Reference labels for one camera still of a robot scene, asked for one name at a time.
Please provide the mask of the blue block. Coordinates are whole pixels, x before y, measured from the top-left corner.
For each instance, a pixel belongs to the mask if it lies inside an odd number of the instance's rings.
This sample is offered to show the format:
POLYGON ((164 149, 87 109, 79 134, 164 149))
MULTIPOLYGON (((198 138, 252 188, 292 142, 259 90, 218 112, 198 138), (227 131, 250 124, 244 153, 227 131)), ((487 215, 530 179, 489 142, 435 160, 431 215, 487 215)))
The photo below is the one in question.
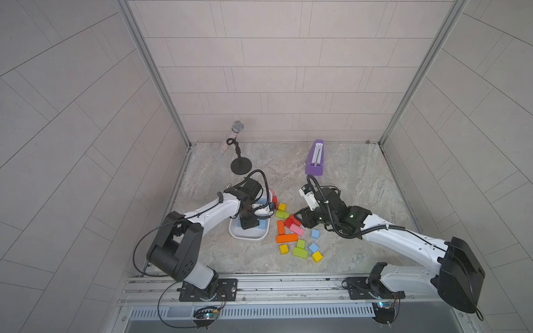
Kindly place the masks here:
POLYGON ((269 227, 269 221, 266 219, 260 219, 259 220, 259 226, 257 227, 258 230, 267 230, 269 227))

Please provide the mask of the white plastic tray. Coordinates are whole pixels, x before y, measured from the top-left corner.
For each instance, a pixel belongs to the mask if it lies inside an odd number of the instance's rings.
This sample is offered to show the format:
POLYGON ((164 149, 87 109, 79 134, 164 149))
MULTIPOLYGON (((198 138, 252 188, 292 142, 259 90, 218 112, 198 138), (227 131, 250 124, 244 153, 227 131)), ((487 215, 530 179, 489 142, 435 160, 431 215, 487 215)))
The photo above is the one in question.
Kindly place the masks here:
MULTIPOLYGON (((242 223, 241 223, 241 219, 240 219, 240 215, 239 213, 242 211, 242 208, 240 208, 240 211, 235 215, 235 216, 232 216, 230 218, 230 223, 229 223, 229 227, 228 227, 228 230, 229 230, 229 233, 231 234, 232 237, 236 238, 236 239, 241 239, 241 240, 250 240, 250 241, 261 241, 263 240, 267 233, 269 232, 269 227, 267 230, 258 230, 257 227, 259 226, 255 226, 253 228, 249 228, 249 229, 243 229, 242 228, 242 223)), ((271 221, 271 217, 270 216, 267 216, 266 213, 260 213, 261 216, 266 216, 266 220, 271 221)))

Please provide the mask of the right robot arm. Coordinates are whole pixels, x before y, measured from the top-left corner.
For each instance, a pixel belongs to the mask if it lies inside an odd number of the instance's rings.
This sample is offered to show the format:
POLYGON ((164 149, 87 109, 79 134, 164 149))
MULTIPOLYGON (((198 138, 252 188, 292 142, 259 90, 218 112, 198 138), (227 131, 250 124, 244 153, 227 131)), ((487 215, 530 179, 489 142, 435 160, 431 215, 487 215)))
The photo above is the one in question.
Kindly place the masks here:
POLYGON ((306 228, 319 224, 344 239, 362 239, 386 246, 418 263, 417 267, 375 264, 363 282, 351 282, 375 299, 396 299, 408 292, 438 295, 451 307, 469 314, 478 311, 485 272, 471 247, 463 239, 449 241, 415 233, 395 225, 340 198, 336 187, 314 188, 306 184, 299 190, 307 207, 296 220, 306 228))

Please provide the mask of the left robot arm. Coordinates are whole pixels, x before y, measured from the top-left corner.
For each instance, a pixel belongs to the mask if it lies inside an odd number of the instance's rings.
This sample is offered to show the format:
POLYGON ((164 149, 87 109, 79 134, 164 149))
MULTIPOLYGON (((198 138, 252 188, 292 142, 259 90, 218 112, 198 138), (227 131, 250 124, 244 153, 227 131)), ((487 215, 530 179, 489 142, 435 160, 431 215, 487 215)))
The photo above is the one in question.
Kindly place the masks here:
POLYGON ((247 178, 223 192, 212 202, 183 215, 171 212, 159 227, 147 254, 147 262, 176 282, 187 282, 212 294, 218 274, 198 261, 204 234, 233 217, 244 226, 268 219, 273 208, 273 192, 268 186, 247 178))

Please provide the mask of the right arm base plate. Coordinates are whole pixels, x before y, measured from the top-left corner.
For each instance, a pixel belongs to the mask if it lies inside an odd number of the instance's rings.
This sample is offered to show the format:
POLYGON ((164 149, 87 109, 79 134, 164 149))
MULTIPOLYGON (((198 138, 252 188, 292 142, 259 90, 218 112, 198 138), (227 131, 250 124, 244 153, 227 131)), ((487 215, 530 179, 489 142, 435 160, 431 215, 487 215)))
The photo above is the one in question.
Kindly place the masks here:
POLYGON ((347 277, 341 286, 347 290, 351 300, 398 300, 405 298, 404 291, 393 292, 379 280, 370 277, 347 277))

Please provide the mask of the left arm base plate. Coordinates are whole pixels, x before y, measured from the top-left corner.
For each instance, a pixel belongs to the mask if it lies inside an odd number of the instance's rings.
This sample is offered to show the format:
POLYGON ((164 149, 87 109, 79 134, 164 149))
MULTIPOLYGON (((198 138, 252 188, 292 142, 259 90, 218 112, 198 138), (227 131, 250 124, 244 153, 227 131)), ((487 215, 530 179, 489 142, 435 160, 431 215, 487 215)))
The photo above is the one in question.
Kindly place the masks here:
POLYGON ((179 289, 180 302, 222 302, 235 301, 238 279, 217 279, 206 289, 200 289, 193 284, 184 282, 179 289))

